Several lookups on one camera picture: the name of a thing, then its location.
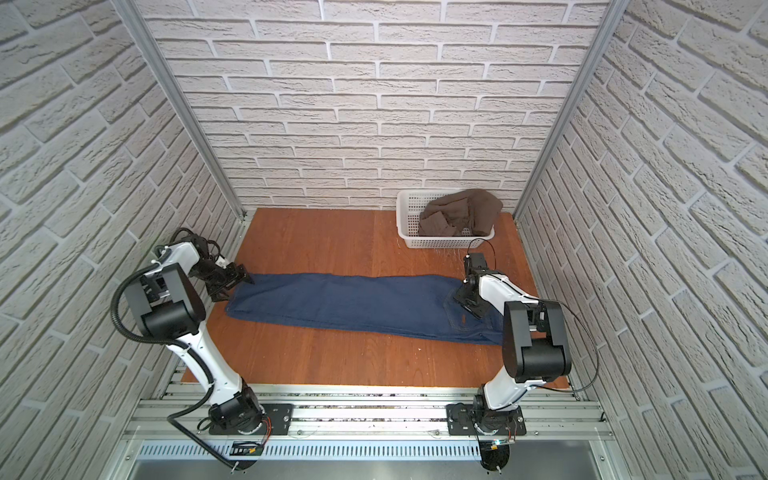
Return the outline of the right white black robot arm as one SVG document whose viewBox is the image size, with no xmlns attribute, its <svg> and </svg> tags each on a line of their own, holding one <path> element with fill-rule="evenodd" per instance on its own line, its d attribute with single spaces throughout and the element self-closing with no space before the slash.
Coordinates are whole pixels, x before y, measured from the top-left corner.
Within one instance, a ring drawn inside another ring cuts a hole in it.
<svg viewBox="0 0 768 480">
<path fill-rule="evenodd" d="M 478 436 L 523 433 L 520 401 L 532 390 L 570 373 L 572 360 L 562 304 L 528 294 L 488 267 L 483 254 L 464 257 L 465 278 L 454 295 L 476 319 L 502 316 L 503 366 L 467 408 Z"/>
</svg>

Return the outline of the blue denim jeans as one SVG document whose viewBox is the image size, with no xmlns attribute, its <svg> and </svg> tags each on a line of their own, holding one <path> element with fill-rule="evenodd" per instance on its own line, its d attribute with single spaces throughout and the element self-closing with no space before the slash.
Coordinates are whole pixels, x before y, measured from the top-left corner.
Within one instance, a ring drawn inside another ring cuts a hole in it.
<svg viewBox="0 0 768 480">
<path fill-rule="evenodd" d="M 496 310 L 478 318 L 454 298 L 456 278 L 253 274 L 236 287 L 229 317 L 273 325 L 380 333 L 475 345 L 500 345 Z"/>
</svg>

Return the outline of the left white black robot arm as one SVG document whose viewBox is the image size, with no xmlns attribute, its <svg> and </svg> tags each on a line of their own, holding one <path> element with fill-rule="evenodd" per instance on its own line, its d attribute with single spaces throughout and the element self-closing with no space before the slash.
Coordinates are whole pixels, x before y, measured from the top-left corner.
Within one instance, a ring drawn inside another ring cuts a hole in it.
<svg viewBox="0 0 768 480">
<path fill-rule="evenodd" d="M 193 285 L 198 279 L 214 302 L 253 279 L 228 260 L 221 247 L 186 227 L 155 247 L 156 259 L 125 280 L 112 301 L 112 322 L 126 338 L 163 345 L 177 355 L 204 391 L 207 420 L 198 426 L 212 434 L 269 437 L 272 421 L 247 382 L 224 360 L 211 339 L 204 302 Z"/>
</svg>

